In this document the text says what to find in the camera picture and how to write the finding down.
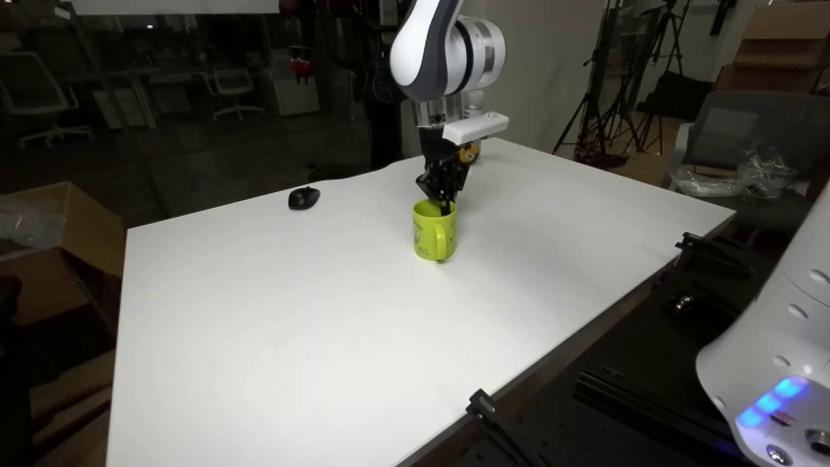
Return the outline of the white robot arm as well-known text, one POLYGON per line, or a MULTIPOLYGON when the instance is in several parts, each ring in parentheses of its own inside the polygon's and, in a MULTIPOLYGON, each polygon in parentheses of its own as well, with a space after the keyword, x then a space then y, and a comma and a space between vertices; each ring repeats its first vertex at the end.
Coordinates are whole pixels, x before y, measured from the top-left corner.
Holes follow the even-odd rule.
POLYGON ((463 13, 464 0, 413 0, 390 68, 415 103, 426 158, 415 183, 447 215, 464 190, 479 142, 508 127, 500 110, 483 110, 477 95, 500 77, 505 36, 486 17, 463 13))

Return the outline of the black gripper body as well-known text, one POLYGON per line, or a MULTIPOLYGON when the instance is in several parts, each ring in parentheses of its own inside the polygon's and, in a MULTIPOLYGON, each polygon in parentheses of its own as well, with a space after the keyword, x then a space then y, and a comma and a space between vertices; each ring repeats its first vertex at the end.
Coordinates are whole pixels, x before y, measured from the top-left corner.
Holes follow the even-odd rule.
POLYGON ((417 135, 420 135, 420 149, 426 158, 422 174, 434 179, 439 191, 451 186, 463 191, 469 166, 479 158, 479 145, 477 142, 453 145, 444 136, 440 130, 427 130, 427 127, 420 127, 417 135))

